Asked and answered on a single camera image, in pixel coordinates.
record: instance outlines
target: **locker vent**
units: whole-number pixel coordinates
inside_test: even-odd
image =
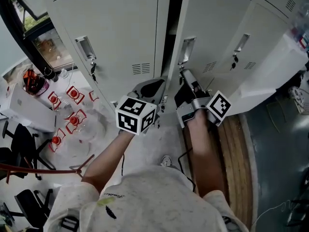
[[[244,69],[245,70],[251,70],[254,67],[255,64],[256,64],[256,62],[249,62]]]
[[[212,62],[206,65],[205,69],[203,70],[203,73],[210,72],[214,68],[217,62]]]
[[[150,73],[150,63],[132,64],[133,75]]]
[[[150,73],[150,63],[141,64],[141,72],[144,73]]]
[[[286,3],[285,7],[292,12],[292,10],[295,7],[295,2],[294,0],[288,0],[288,2]]]

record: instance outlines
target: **red rod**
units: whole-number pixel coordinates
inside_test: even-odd
[[[6,174],[6,183],[9,183],[10,180],[10,175],[11,175],[11,171],[8,171],[8,173]]]
[[[85,161],[78,169],[74,170],[49,170],[49,169],[29,169],[11,166],[7,164],[0,163],[0,169],[6,170],[8,172],[19,172],[28,174],[80,174],[82,172],[81,168],[84,167],[95,155],[90,156],[87,161]]]

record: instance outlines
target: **key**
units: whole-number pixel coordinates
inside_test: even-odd
[[[95,72],[95,70],[96,70],[96,65],[97,64],[95,62],[91,62],[90,65],[92,66],[92,68],[90,69],[90,73],[93,74]]]
[[[96,83],[98,83],[98,82],[97,82],[97,78],[96,78],[96,76],[95,76],[94,74],[92,74],[92,79],[93,79]]]
[[[230,69],[230,71],[236,67],[236,63],[232,63],[232,68]]]

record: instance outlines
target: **gray floor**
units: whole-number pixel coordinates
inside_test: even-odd
[[[268,106],[280,133],[267,113],[266,104],[247,112],[246,118],[253,141],[258,172],[258,216],[264,211],[295,199],[300,190],[304,170],[309,166],[309,116],[298,113],[293,101],[281,102],[286,122],[278,103]],[[290,210],[281,208],[265,213],[257,222],[257,232],[297,231],[285,226]]]

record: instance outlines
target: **window frame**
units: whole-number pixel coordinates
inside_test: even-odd
[[[26,32],[23,32],[23,24],[20,21],[14,6],[10,1],[11,0],[0,0],[0,16],[2,17],[4,24],[8,28],[9,32],[11,33],[11,35],[13,36],[19,47],[22,49],[25,55],[30,59],[30,61],[39,69],[39,71],[47,79],[49,79],[54,75],[49,74],[48,76],[46,76],[44,71],[45,68],[48,70],[52,70],[53,73],[58,72],[63,68],[72,68],[72,63],[52,68],[51,65],[45,60],[45,58],[41,55],[41,53],[38,51],[38,49],[32,42],[33,39],[55,28],[55,26],[52,23],[52,20],[48,18],[42,21],[41,23],[35,25],[31,29],[27,30]]]

